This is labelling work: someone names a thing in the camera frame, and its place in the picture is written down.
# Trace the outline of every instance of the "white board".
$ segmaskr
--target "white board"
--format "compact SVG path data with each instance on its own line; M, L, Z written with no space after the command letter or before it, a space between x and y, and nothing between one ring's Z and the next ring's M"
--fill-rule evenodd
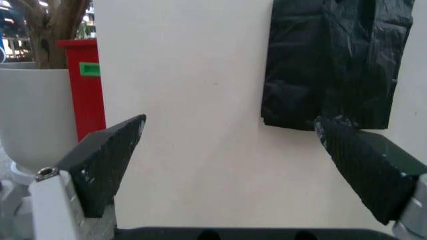
M314 132L260 118L272 0L97 0L107 125L147 114L120 191L120 228L390 231ZM426 159L426 1L417 1L387 135Z

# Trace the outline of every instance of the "tree trunk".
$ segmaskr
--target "tree trunk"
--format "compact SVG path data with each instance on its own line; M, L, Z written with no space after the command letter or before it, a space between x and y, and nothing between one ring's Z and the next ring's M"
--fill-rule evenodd
M38 69L67 69L65 50L57 47L59 37L47 29L30 33L29 37Z
M27 21L34 60L38 69L66 69L65 50L57 47L59 40L73 40L89 0L49 0L49 12L39 0L17 0Z

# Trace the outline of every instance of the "red box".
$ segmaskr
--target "red box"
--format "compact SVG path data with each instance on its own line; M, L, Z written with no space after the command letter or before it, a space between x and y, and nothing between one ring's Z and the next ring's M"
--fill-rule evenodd
M99 64L96 39L60 40L58 47L66 49L72 101L78 140L89 133L106 129L103 89L101 78L82 76L81 63Z

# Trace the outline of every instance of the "black trash bag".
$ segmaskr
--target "black trash bag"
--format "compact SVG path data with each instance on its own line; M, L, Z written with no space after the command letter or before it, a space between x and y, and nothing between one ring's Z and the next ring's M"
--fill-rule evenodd
M314 130L317 116L386 129L414 0L275 0L261 116Z

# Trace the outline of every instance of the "white flower pot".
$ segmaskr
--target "white flower pot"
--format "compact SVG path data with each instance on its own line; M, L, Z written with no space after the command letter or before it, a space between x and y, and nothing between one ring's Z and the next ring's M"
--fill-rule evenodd
M17 169L30 175L77 145L68 70L0 64L0 139Z

